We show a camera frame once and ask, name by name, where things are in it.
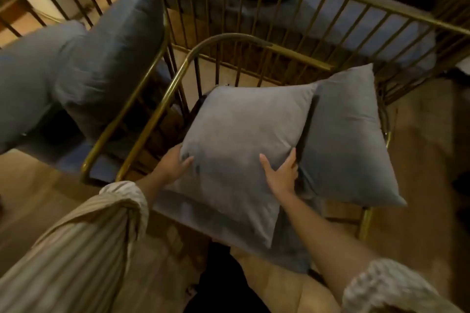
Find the person's left hand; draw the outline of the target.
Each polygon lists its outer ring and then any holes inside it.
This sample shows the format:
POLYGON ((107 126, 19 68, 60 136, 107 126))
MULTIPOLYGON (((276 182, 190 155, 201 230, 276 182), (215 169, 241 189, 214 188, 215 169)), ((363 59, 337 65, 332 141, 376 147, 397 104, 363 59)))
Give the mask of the person's left hand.
POLYGON ((179 179, 188 169, 181 169, 179 166, 180 161, 185 158, 181 157, 182 143, 177 144, 170 148, 167 153, 161 158, 153 172, 164 174, 167 178, 166 185, 169 185, 179 179))

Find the person's right hand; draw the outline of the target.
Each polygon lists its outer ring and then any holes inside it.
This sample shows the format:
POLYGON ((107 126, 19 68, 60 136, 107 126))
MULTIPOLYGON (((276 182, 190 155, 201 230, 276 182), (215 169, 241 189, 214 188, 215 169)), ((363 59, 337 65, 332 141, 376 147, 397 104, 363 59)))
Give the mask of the person's right hand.
POLYGON ((285 199, 295 195, 295 181, 298 178, 297 151, 292 148, 284 163, 275 173, 266 175, 268 187, 279 201, 284 203, 285 199))

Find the grey square pillow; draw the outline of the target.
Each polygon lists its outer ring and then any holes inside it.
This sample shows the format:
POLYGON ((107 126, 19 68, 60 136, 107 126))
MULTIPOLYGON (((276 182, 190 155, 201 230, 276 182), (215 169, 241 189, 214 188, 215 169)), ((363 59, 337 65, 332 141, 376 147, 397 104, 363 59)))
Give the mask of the grey square pillow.
POLYGON ((373 64, 315 85, 298 144, 305 194, 365 207, 406 206, 381 131, 373 64))
POLYGON ((96 141, 121 111, 161 48, 161 0, 116 0, 65 57, 55 95, 96 141))
POLYGON ((86 32, 79 21, 67 21, 32 31, 0 50, 0 155, 23 143, 54 110, 61 63, 86 32))
POLYGON ((280 205, 259 160, 277 169, 301 138, 317 85, 216 86, 186 133, 190 168, 168 190, 226 215, 270 248, 280 205))

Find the person's right forearm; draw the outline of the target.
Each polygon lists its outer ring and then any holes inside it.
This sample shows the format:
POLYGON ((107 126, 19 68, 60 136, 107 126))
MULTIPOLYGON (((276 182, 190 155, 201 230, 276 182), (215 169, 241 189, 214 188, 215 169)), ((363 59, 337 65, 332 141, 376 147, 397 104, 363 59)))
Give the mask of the person's right forearm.
POLYGON ((280 192, 275 196, 324 277, 327 287, 338 304, 342 304, 348 285, 373 260, 379 259, 379 255, 320 216, 295 193, 280 192))

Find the person's left forearm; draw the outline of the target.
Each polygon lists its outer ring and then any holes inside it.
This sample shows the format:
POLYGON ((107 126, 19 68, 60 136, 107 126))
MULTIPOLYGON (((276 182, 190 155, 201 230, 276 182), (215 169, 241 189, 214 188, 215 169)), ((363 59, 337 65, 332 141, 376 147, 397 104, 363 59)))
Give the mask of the person's left forearm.
POLYGON ((156 199, 161 189, 166 185, 167 178, 164 174, 152 172, 147 176, 137 180, 135 185, 143 193, 149 209, 151 209, 156 202, 156 199))

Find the gold metal chair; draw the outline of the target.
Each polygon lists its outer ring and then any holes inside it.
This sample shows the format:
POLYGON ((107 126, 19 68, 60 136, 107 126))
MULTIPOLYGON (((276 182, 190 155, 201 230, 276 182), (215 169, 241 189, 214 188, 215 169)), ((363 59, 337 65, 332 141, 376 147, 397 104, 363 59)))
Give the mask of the gold metal chair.
MULTIPOLYGON (((32 16, 37 19, 38 22, 42 25, 40 28, 50 26, 45 24, 41 20, 39 15, 31 7, 28 1, 21 1, 26 4, 28 12, 30 12, 32 16)), ((115 1, 116 0, 53 0, 56 7, 61 13, 63 13, 64 17, 66 18, 66 21, 62 23, 73 20, 79 21, 85 26, 87 31, 89 31, 98 22, 100 17, 109 9, 109 7, 115 1)), ((106 128, 101 133, 100 137, 94 142, 86 138, 89 142, 93 144, 93 147, 81 166, 79 178, 80 181, 83 183, 95 186, 99 184, 106 184, 101 183, 97 180, 92 182, 90 178, 92 164, 94 164, 94 162, 98 159, 98 156, 104 150, 104 146, 116 134, 121 134, 124 135, 124 138, 131 139, 134 145, 135 141, 139 137, 140 132, 143 130, 145 123, 150 117, 150 114, 152 113, 150 107, 157 107, 165 93, 164 86, 168 86, 171 82, 170 71, 168 67, 171 63, 166 59, 168 48, 171 47, 170 30, 169 20, 167 15, 165 14, 166 9, 164 5, 163 11, 165 35, 161 48, 158 51, 153 63, 151 64, 148 71, 141 79, 135 90, 129 96, 121 111, 116 115, 114 120, 112 120, 106 126, 106 128)), ((16 36, 16 40, 23 36, 1 17, 0 24, 3 24, 5 28, 7 28, 11 33, 13 33, 16 36)), ((53 90, 53 95, 55 100, 57 101, 57 104, 60 104, 60 106, 64 109, 64 107, 56 98, 55 88, 53 90)))
MULTIPOLYGON (((177 69, 177 67, 173 67, 169 65, 169 71, 173 75, 171 83, 168 85, 166 92, 164 93, 162 100, 157 105, 156 109, 150 114, 150 119, 144 126, 144 129, 140 133, 138 139, 136 140, 135 144, 133 145, 132 149, 130 150, 129 154, 127 155, 126 159, 124 160, 123 164, 121 165, 120 170, 116 175, 115 181, 122 181, 125 180, 128 176, 128 173, 131 171, 138 172, 137 169, 132 170, 134 163, 137 163, 138 157, 140 153, 143 151, 144 147, 146 146, 148 139, 151 137, 154 130, 160 125, 161 120, 164 117, 164 112, 167 111, 170 107, 170 102, 172 100, 178 100, 180 98, 183 109, 183 117, 188 117, 185 112, 189 114, 188 106, 186 105, 186 96, 184 94, 184 89, 182 80, 185 76, 186 72, 188 71, 191 63, 194 63, 194 68, 196 72, 196 80, 197 86, 201 85, 201 75, 200 75, 200 66, 199 66, 199 59, 202 58, 204 60, 210 61, 215 63, 215 73, 216 73, 216 85, 219 81, 219 73, 220 73, 220 65, 232 69, 237 70, 237 79, 236 85, 238 86, 239 76, 240 73, 246 73, 256 79, 258 79, 257 87, 259 88, 262 82, 265 81, 265 73, 267 66, 270 64, 270 57, 273 55, 281 55, 289 58, 291 61, 295 61, 297 63, 303 63, 304 68, 307 69, 308 67, 312 67, 318 70, 320 73, 326 73, 329 77, 332 76, 333 73, 339 72, 339 68, 334 66, 328 62, 320 61, 314 57, 309 57, 299 52, 296 52, 291 49, 286 49, 282 46, 270 43, 268 41, 262 40, 252 35, 243 34, 243 33, 222 33, 220 35, 211 36, 204 41, 197 44, 191 50, 187 52, 187 56, 182 62, 181 66, 177 69), (264 56, 261 56, 261 65, 262 70, 261 73, 254 73, 251 71, 241 71, 241 66, 233 66, 230 63, 221 61, 221 48, 222 43, 224 42, 231 42, 231 41, 238 41, 238 42, 245 42, 254 44, 257 47, 261 47, 264 50, 267 50, 267 56, 263 60, 264 56), (216 47, 216 58, 211 58, 209 56, 203 55, 202 52, 206 48, 216 47)), ((200 91, 200 87, 198 88, 198 95, 200 99, 202 97, 202 91, 200 91)), ((381 132, 384 137, 385 146, 387 150, 389 149, 390 141, 391 141, 391 130, 390 130, 390 120, 389 115, 386 110, 385 105, 382 103, 381 99, 378 99, 378 113, 379 113, 379 120, 381 126, 381 132)), ((361 216, 359 219, 350 219, 350 218, 343 218, 343 217, 328 217, 327 220, 335 223, 340 223, 344 225, 355 225, 357 226, 355 237, 360 241, 365 241, 367 238, 367 234, 369 233, 369 228, 371 225, 373 216, 373 209, 370 206, 363 205, 361 207, 361 216)))

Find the beige striped shirt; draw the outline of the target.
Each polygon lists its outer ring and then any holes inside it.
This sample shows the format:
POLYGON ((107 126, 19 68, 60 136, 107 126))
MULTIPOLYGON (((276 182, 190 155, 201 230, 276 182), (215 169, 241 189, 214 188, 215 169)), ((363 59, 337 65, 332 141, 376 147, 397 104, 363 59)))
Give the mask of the beige striped shirt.
MULTIPOLYGON (((108 313, 147 227, 138 186, 105 186, 47 230, 0 278, 0 313, 108 313)), ((345 288, 342 313, 464 313, 420 274, 391 259, 372 261, 345 288)))

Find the long grey seat cushion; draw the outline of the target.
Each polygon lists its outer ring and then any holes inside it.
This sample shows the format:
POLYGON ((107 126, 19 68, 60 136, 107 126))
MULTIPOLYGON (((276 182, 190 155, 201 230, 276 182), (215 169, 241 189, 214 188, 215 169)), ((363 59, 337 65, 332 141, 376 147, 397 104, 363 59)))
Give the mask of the long grey seat cushion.
MULTIPOLYGON (((392 0, 370 0, 386 7, 403 7, 392 0)), ((391 62, 392 67, 410 67, 412 72, 428 71, 436 65, 435 32, 410 17, 386 11, 358 0, 278 0, 257 7, 257 2, 227 0, 227 11, 241 6, 241 30, 287 49, 330 62, 349 57, 391 62)))

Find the gold metal sofa frame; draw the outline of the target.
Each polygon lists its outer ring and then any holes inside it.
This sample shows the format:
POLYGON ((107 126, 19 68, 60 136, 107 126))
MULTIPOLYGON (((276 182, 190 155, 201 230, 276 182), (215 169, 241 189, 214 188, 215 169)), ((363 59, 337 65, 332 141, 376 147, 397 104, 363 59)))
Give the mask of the gold metal sofa frame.
MULTIPOLYGON (((162 0, 166 13, 171 18, 170 30, 173 43, 182 48, 190 49, 197 42, 222 33, 243 33, 241 30, 241 6, 236 12, 227 11, 227 0, 162 0)), ((386 7, 383 3, 375 4, 370 0, 363 1, 367 5, 374 5, 386 11, 410 17, 415 21, 422 21, 428 25, 428 34, 435 32, 436 65, 428 71, 412 72, 410 67, 392 67, 391 62, 376 63, 370 59, 359 59, 353 54, 345 62, 330 62, 320 55, 311 53, 303 55, 314 57, 320 61, 337 66, 340 70, 359 66, 366 63, 374 64, 378 93, 386 103, 392 103, 412 90, 418 88, 440 75, 450 73, 457 69, 470 78, 470 3, 460 3, 458 0, 447 0, 438 11, 438 17, 420 11, 406 11, 403 7, 386 7)), ((250 33, 255 36, 253 26, 250 33)))

